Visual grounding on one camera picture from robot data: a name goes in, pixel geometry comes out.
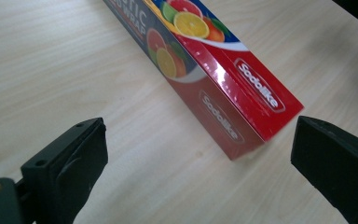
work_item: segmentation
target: wooden table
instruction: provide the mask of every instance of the wooden table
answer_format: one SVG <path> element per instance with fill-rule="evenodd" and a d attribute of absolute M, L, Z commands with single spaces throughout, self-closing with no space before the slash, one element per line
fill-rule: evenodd
<path fill-rule="evenodd" d="M 204 0 L 304 104 L 358 136 L 358 20 L 329 0 Z M 0 177 L 103 117 L 75 223 L 346 223 L 290 163 L 296 119 L 230 161 L 102 0 L 0 0 Z"/>

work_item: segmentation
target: table surface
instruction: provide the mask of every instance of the table surface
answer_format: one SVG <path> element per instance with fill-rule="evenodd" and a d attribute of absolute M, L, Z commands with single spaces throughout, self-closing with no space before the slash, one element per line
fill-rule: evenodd
<path fill-rule="evenodd" d="M 330 0 L 203 0 L 306 107 L 358 136 L 358 20 Z M 75 223 L 346 223 L 290 163 L 293 119 L 230 161 L 102 0 L 0 0 L 0 177 L 103 117 Z"/>

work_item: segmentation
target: box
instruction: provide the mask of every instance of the box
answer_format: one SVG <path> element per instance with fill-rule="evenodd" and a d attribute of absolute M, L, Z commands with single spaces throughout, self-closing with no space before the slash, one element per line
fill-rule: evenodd
<path fill-rule="evenodd" d="M 303 105 L 199 0 L 104 0 L 231 160 Z"/>

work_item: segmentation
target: lemon slice image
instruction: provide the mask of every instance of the lemon slice image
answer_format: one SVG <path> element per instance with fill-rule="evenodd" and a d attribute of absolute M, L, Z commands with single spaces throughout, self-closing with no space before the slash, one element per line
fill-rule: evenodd
<path fill-rule="evenodd" d="M 175 61 L 166 49 L 159 49 L 157 51 L 157 64 L 164 76 L 176 77 Z"/>
<path fill-rule="evenodd" d="M 173 19 L 173 25 L 182 35 L 199 38 L 206 38 L 209 35 L 209 27 L 206 22 L 191 12 L 178 12 Z"/>

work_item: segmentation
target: cardboard box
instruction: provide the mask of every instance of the cardboard box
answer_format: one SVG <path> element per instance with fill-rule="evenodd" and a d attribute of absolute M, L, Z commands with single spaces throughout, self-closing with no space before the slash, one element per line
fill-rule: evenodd
<path fill-rule="evenodd" d="M 199 0 L 104 0 L 231 159 L 303 105 Z"/>

